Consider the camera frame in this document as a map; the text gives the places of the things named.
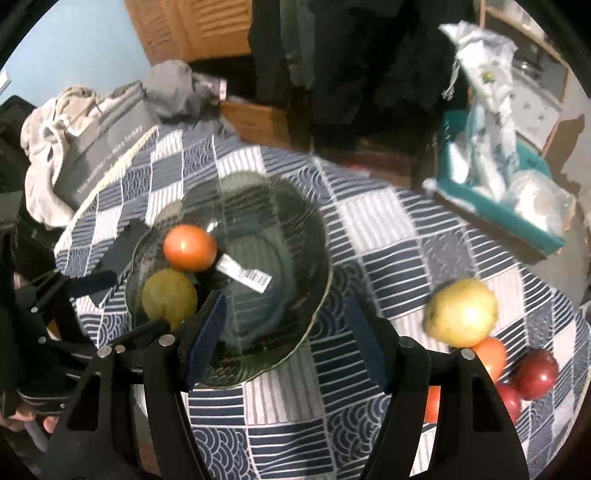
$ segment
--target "teal plastic bin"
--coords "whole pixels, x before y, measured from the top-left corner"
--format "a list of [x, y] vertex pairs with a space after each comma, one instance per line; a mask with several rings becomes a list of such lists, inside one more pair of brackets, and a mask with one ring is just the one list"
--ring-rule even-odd
[[[517, 215], [511, 208], [495, 203], [468, 185], [456, 183], [450, 177], [449, 144], [466, 128], [467, 113], [453, 110], [444, 113], [439, 132], [439, 164], [437, 166], [437, 188], [446, 195], [470, 203], [475, 213], [484, 220], [494, 223], [509, 233], [525, 240], [544, 255], [556, 252], [564, 245], [564, 239], [544, 232]], [[526, 146], [517, 144], [520, 170], [538, 170], [552, 177], [546, 161]]]

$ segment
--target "green glass bowl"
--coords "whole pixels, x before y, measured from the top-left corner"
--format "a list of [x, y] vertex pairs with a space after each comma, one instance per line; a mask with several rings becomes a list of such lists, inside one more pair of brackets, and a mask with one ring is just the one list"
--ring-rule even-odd
[[316, 206], [286, 180], [251, 172], [200, 183], [165, 207], [136, 246], [125, 300], [132, 327], [149, 319], [141, 306], [148, 278], [170, 268], [163, 240], [182, 223], [197, 225], [243, 268], [272, 276], [257, 293], [211, 268], [189, 274], [199, 307], [211, 290], [228, 300], [226, 325], [202, 386], [231, 388], [269, 371], [302, 344], [332, 280], [328, 233]]

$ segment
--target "pear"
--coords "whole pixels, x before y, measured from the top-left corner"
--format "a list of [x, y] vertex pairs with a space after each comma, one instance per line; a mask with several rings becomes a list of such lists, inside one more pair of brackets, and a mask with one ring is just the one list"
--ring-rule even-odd
[[495, 294], [483, 282], [463, 278], [436, 293], [427, 306], [428, 335], [456, 348], [470, 348], [489, 336], [499, 319]]
[[152, 275], [142, 289], [142, 307], [150, 320], [164, 319], [172, 330], [197, 312], [197, 292], [185, 274], [165, 268]]

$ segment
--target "metal screw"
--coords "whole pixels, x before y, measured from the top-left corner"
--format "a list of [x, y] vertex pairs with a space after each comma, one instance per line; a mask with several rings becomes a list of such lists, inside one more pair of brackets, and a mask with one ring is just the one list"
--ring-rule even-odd
[[111, 354], [112, 351], [113, 349], [110, 345], [105, 345], [100, 347], [96, 354], [101, 358], [106, 358]]
[[170, 346], [176, 341], [177, 341], [177, 339], [174, 337], [174, 335], [167, 333], [166, 335], [162, 335], [162, 337], [160, 337], [160, 340], [158, 340], [158, 343], [162, 346]]
[[466, 360], [474, 360], [476, 358], [476, 354], [469, 348], [463, 348], [461, 354]]
[[412, 348], [414, 346], [414, 340], [410, 337], [400, 337], [398, 344], [404, 348]]

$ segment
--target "table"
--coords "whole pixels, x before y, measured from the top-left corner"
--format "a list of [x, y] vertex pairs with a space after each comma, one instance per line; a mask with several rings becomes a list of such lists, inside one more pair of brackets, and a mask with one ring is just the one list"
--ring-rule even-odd
[[[244, 144], [230, 135], [203, 137], [190, 125], [158, 126], [82, 206], [56, 246], [57, 266], [66, 275], [91, 272], [131, 219], [150, 225], [193, 186], [236, 171], [282, 176], [318, 205], [335, 274], [311, 335], [287, 362], [237, 388], [189, 394], [187, 414], [215, 478], [357, 478], [389, 397], [368, 377], [343, 299], [365, 291], [400, 335], [447, 352], [422, 330], [424, 305], [435, 288], [467, 276], [484, 281], [499, 300], [493, 334], [508, 351], [502, 380], [528, 348], [547, 348], [558, 361], [556, 386], [526, 403], [516, 426], [531, 476], [549, 463], [587, 389], [590, 329], [562, 292], [420, 194], [313, 155]], [[129, 329], [125, 278], [103, 308], [87, 297], [75, 306], [97, 346]], [[435, 430], [424, 425], [413, 474], [428, 467]]]

